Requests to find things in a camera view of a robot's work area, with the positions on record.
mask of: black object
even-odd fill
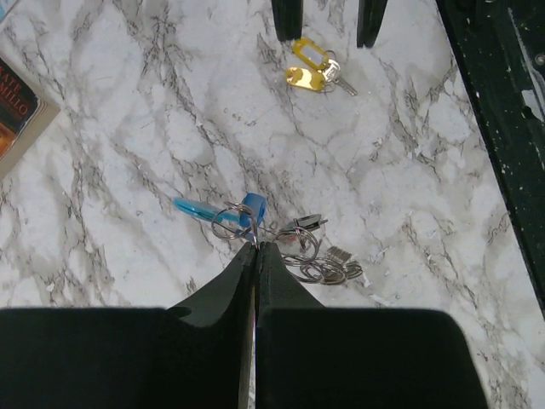
[[[375,45],[387,3],[387,0],[359,0],[356,33],[356,45],[359,49],[363,46],[370,49]]]
[[[303,0],[271,0],[274,28],[279,41],[301,38]]]
[[[168,310],[0,311],[0,407],[245,408],[254,300],[260,409],[487,407],[448,315],[325,308],[271,244]]]
[[[545,2],[465,3],[437,1],[545,314]]]
[[[301,38],[303,27],[303,0],[271,0],[274,28],[279,41]],[[381,29],[387,0],[359,0],[358,48],[372,47]]]

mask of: yellow key tag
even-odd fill
[[[301,38],[293,44],[293,52],[308,66],[316,71],[328,66],[330,57],[318,45],[308,38]]]
[[[286,81],[289,85],[311,91],[320,92],[325,86],[324,74],[318,71],[293,66],[286,70]]]

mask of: silver key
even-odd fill
[[[358,91],[350,85],[343,77],[341,77],[341,66],[335,60],[330,58],[329,66],[322,71],[325,77],[326,83],[333,83],[339,85],[351,96],[356,96]]]

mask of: metal clip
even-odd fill
[[[320,214],[299,217],[298,219],[294,219],[293,222],[289,222],[285,229],[304,228],[308,232],[313,232],[314,230],[318,230],[323,224],[327,223],[327,221],[327,219],[322,219],[322,215]]]

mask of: keychain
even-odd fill
[[[174,204],[177,209],[187,215],[209,222],[212,233],[219,239],[247,239],[259,249],[258,231],[263,230],[273,236],[272,242],[294,243],[299,240],[302,253],[282,252],[282,258],[286,266],[299,268],[302,276],[290,272],[300,282],[339,285],[348,279],[359,277],[363,272],[357,262],[344,263],[347,260],[341,261],[340,257],[332,256],[339,251],[330,251],[331,254],[326,257],[318,257],[322,240],[318,240],[312,232],[327,222],[327,219],[323,219],[320,214],[296,218],[276,231],[272,227],[261,226],[267,201],[257,193],[246,194],[242,203],[225,202],[225,209],[183,198],[174,199]],[[226,222],[235,224],[237,227],[232,228],[226,225]],[[221,226],[228,233],[219,232],[216,226]],[[311,255],[307,256],[306,253],[311,248]]]
[[[358,91],[341,76],[341,66],[335,53],[321,49],[309,38],[301,38],[293,44],[294,54],[311,69],[293,66],[286,70],[286,82],[294,87],[314,92],[331,92],[339,85],[350,96]]]

